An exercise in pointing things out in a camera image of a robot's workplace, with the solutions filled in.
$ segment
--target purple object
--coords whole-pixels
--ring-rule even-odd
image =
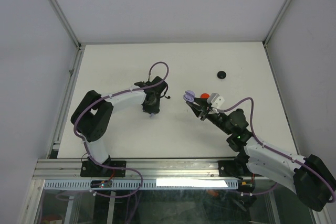
[[[183,99],[186,102],[194,102],[194,98],[195,98],[195,92],[191,90],[187,90],[185,92],[185,95],[183,95]]]

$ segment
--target wire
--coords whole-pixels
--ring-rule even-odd
[[[86,154],[88,154],[88,153],[87,153],[87,152],[84,153],[84,155],[80,158],[80,161],[82,162],[82,164],[83,164],[83,157],[84,157]]]
[[[129,209],[129,206],[130,206],[130,200],[131,200],[131,196],[128,197],[128,199],[127,199],[126,214],[125,214],[125,223],[127,223],[127,216],[128,216],[128,209]]]
[[[125,224],[130,224],[133,217],[134,217],[134,214],[136,212],[136,209],[138,208],[138,205],[139,205],[139,202],[140,202],[140,198],[141,198],[141,194],[139,195],[139,198],[137,197],[137,195],[135,194],[135,206],[133,208],[133,211],[130,215],[130,217],[128,218],[127,222]]]
[[[164,89],[164,92],[163,92],[163,95],[162,96],[160,96],[160,98],[163,98],[163,97],[165,97],[166,96],[166,94],[167,94],[167,91],[168,91],[168,84],[167,84],[167,87]]]
[[[111,175],[111,177],[109,178],[109,180],[108,181],[110,181],[112,178],[114,178],[114,176],[115,176],[115,169],[113,169],[113,173],[112,173],[112,175]]]
[[[305,168],[306,170],[308,170],[309,172],[313,173],[315,176],[317,176],[325,185],[326,187],[328,188],[328,190],[330,191],[331,195],[332,195],[332,199],[331,200],[328,200],[328,203],[332,203],[332,202],[335,202],[336,201],[336,195],[335,195],[335,192],[333,191],[333,189],[331,188],[331,186],[329,185],[329,183],[320,175],[318,174],[317,172],[315,172],[312,168],[310,168],[309,166],[305,165],[304,163],[296,160],[296,159],[292,159],[291,156],[285,154],[285,153],[282,153],[276,149],[273,149],[272,147],[269,147],[267,145],[265,145],[262,141],[259,140],[259,138],[257,137],[255,131],[254,131],[254,128],[253,128],[253,124],[252,124],[252,119],[253,119],[253,112],[254,112],[254,100],[253,98],[251,97],[246,97],[244,99],[242,99],[241,101],[237,102],[235,105],[233,105],[232,107],[226,109],[226,110],[218,110],[218,112],[228,112],[228,111],[231,111],[233,109],[235,109],[236,107],[238,107],[240,104],[242,104],[243,102],[247,101],[247,100],[250,100],[251,101],[251,114],[250,114],[250,126],[251,126],[251,131],[252,131],[252,134],[253,134],[253,137],[255,138],[255,140],[258,142],[258,144],[260,144],[261,146],[263,146],[264,148],[282,156],[282,157],[285,157],[289,160],[291,160],[292,162],[294,161],[295,163],[301,165],[303,168]],[[271,190],[274,190],[276,188],[276,185],[274,185],[274,187],[272,187],[270,190],[267,190],[263,193],[259,193],[260,194],[265,194],[265,193],[268,193],[270,192]]]
[[[252,173],[252,178],[251,178],[251,181],[250,181],[251,183],[254,182],[255,177],[256,177],[256,175],[254,173]]]
[[[133,90],[126,89],[126,90],[123,90],[123,91],[120,91],[120,92],[117,92],[117,93],[114,93],[114,94],[111,94],[111,95],[106,95],[106,96],[104,96],[104,97],[102,97],[102,98],[99,98],[97,101],[93,102],[93,103],[90,104],[86,109],[84,109],[84,110],[82,111],[82,113],[80,113],[80,115],[78,116],[78,118],[76,119],[76,121],[75,121],[75,123],[74,123],[74,125],[73,125],[73,126],[74,126],[74,127],[73,127],[73,132],[74,132],[74,134],[75,134],[76,136],[78,136],[80,139],[83,140],[85,150],[86,150],[86,152],[88,153],[88,155],[90,156],[90,159],[92,160],[93,163],[95,163],[96,165],[99,165],[99,166],[101,166],[101,167],[103,167],[103,168],[107,168],[107,169],[130,170],[130,171],[132,171],[132,172],[137,173],[137,174],[140,176],[140,179],[141,179],[141,181],[140,181],[140,185],[139,185],[139,186],[138,186],[132,193],[130,193],[130,194],[127,194],[127,195],[120,195],[120,196],[113,196],[113,195],[108,196],[108,195],[104,195],[104,194],[98,193],[97,191],[94,191],[94,190],[93,190],[93,192],[94,192],[96,195],[99,195],[99,196],[102,196],[102,197],[106,197],[106,198],[125,198],[125,197],[129,197],[129,196],[131,196],[131,195],[133,195],[133,194],[136,194],[137,191],[140,190],[140,188],[142,187],[142,184],[143,184],[143,177],[142,177],[142,174],[141,174],[138,170],[136,170],[136,169],[126,168],[126,167],[113,167],[113,166],[107,166],[107,165],[100,164],[97,160],[95,160],[95,158],[92,157],[92,155],[90,154],[90,150],[89,150],[89,147],[88,147],[88,143],[87,143],[86,138],[85,138],[83,135],[81,135],[80,133],[77,132],[77,126],[78,126],[78,123],[79,123],[80,119],[83,117],[83,115],[84,115],[85,113],[87,113],[89,110],[91,110],[91,108],[92,108],[93,106],[95,106],[96,104],[98,104],[99,102],[101,102],[101,101],[103,101],[103,100],[105,100],[105,99],[107,99],[107,98],[110,98],[110,97],[116,97],[116,96],[118,96],[118,95],[125,94],[125,93],[129,93],[129,92],[132,92],[132,91],[140,91],[140,90],[150,89],[150,88],[153,88],[153,87],[156,87],[156,86],[160,85],[162,82],[165,81],[165,79],[167,78],[167,76],[168,76],[168,74],[169,74],[169,66],[167,65],[167,63],[165,63],[165,62],[163,62],[163,61],[158,61],[158,62],[154,63],[154,64],[151,66],[151,68],[150,68],[150,70],[149,70],[149,72],[148,72],[148,76],[151,75],[151,71],[152,71],[153,67],[156,66],[156,65],[158,65],[158,64],[163,64],[163,65],[165,65],[166,68],[167,68],[166,75],[163,77],[163,79],[162,79],[161,81],[159,81],[158,83],[156,83],[156,84],[154,84],[154,85],[150,85],[150,86],[147,86],[147,87],[136,88],[136,89],[133,89]]]

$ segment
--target black base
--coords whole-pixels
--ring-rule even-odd
[[[113,167],[126,167],[126,161],[110,161],[108,166]],[[80,176],[83,178],[89,177],[111,177],[113,170],[105,169],[101,166],[95,165],[92,161],[83,161],[80,170]],[[125,170],[115,170],[115,178],[125,178]]]

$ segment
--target orange object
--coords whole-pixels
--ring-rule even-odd
[[[113,169],[113,173],[112,173],[111,177],[109,178],[109,180],[111,180],[111,179],[114,177],[114,175],[115,175],[115,171],[116,171],[116,170]]]
[[[207,190],[206,192],[214,197],[217,197],[219,195],[219,193],[214,190]]]
[[[210,97],[210,95],[207,94],[207,93],[203,93],[203,94],[201,94],[201,98],[208,99],[209,97]]]

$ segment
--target metal frame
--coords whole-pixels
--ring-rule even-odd
[[[116,192],[111,191],[111,196],[115,196]],[[107,221],[106,223],[112,223],[113,222],[113,214],[114,214],[114,203],[115,203],[116,199],[115,198],[111,198],[110,199],[110,204],[109,204],[109,211],[107,214]]]
[[[265,195],[265,205],[266,205],[265,214],[267,213],[269,224],[278,224],[279,222],[275,221],[276,217],[274,216],[275,214],[274,212],[278,212],[278,209],[273,209],[271,198],[269,195]]]
[[[188,159],[123,159],[127,168],[138,170],[144,179],[164,177],[185,177],[198,179],[218,179],[218,160],[233,158],[188,158]],[[33,179],[83,179],[80,177],[81,160],[39,159]],[[124,179],[139,179],[134,172],[126,171]]]
[[[65,217],[64,217],[64,224],[70,224],[70,223],[73,223],[73,217],[72,217],[72,208],[73,208],[73,203],[74,203],[74,199],[75,197],[74,196],[69,196],[69,199],[71,199],[68,203],[68,206],[67,206],[67,212],[65,214]]]
[[[20,224],[32,224],[39,212],[39,203],[42,197],[44,179],[33,179],[30,183],[27,198],[24,203],[24,209],[20,215]]]
[[[57,0],[49,0],[51,7],[54,9],[55,14],[57,15],[59,21],[62,23],[64,29],[70,36],[72,42],[75,44],[75,46],[79,49],[80,48],[80,42],[78,41],[78,38],[76,34],[74,33],[72,27],[69,24],[69,21],[65,17],[64,12],[62,11],[61,7],[59,6]]]
[[[267,44],[265,44],[265,53],[266,53],[266,56],[267,56],[267,59],[268,59],[269,66],[271,68],[271,72],[272,72],[273,78],[275,80],[275,84],[276,84],[276,87],[277,87],[277,90],[278,90],[278,93],[279,93],[279,97],[280,97],[280,101],[281,101],[281,104],[282,104],[282,108],[284,110],[284,113],[285,113],[285,116],[286,116],[286,120],[287,120],[287,123],[288,123],[288,127],[289,127],[289,130],[290,130],[290,134],[292,135],[292,138],[293,138],[294,145],[295,145],[295,148],[297,150],[297,153],[299,155],[301,155],[301,151],[300,151],[299,145],[295,141],[293,130],[292,130],[291,126],[290,126],[290,123],[289,123],[289,120],[288,120],[288,117],[287,117],[287,110],[285,108],[284,101],[282,99],[281,90],[280,90],[279,85],[278,85],[278,79],[277,79],[277,76],[275,74],[274,67],[272,65],[272,61],[269,58]],[[328,210],[327,210],[326,207],[321,212],[316,212],[316,211],[313,211],[311,209],[309,209],[309,211],[310,211],[311,218],[313,219],[313,221],[316,224],[319,224],[319,223],[332,224],[330,216],[329,216],[329,213],[328,213]]]
[[[290,3],[292,2],[292,0],[285,0],[282,7],[280,8],[280,11],[277,15],[277,17],[275,18],[265,40],[264,40],[264,45],[267,45],[269,43],[269,41],[271,40],[272,35],[274,34],[275,30],[277,29],[278,25],[280,24],[283,16],[285,15]]]
[[[275,197],[273,191],[270,191],[268,194],[269,197],[269,203],[271,205],[271,209],[273,212],[273,219],[275,224],[281,224],[280,222],[280,217],[279,217],[279,212],[277,208],[277,203],[275,202]]]
[[[80,64],[83,59],[84,50],[85,46],[81,46],[80,49],[77,51],[72,67],[69,70],[69,81],[65,89],[65,94],[59,110],[58,119],[53,129],[51,143],[49,144],[49,149],[45,158],[49,158],[51,151],[58,150],[60,147],[61,137],[65,127],[65,120],[67,119],[72,95],[74,94],[73,92],[75,90],[75,85],[79,73]]]

